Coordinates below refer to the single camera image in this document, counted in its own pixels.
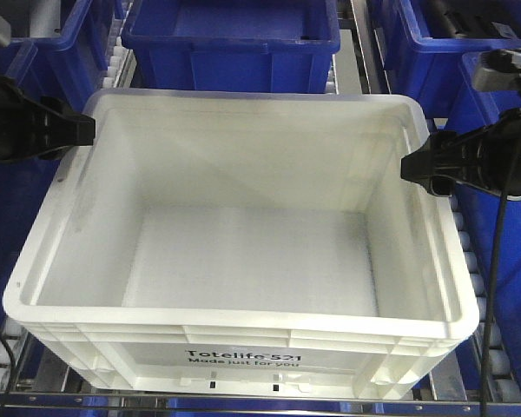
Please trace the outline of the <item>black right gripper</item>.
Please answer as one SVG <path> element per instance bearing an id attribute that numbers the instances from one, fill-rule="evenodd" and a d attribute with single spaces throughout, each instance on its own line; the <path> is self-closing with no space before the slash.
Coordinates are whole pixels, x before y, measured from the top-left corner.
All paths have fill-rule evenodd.
<path id="1" fill-rule="evenodd" d="M 430 134 L 422 147 L 400 162 L 402 180 L 429 195 L 452 196 L 456 182 L 500 195 L 521 195 L 521 108 L 508 109 L 498 121 L 460 135 Z"/>

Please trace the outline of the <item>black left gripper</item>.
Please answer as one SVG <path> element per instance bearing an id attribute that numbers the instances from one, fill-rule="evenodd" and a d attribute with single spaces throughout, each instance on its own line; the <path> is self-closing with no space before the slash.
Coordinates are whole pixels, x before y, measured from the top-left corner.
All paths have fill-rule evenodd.
<path id="1" fill-rule="evenodd" d="M 95 138 L 94 118 L 54 97 L 37 103 L 0 76 L 0 162 L 58 160 L 74 147 L 92 146 Z"/>

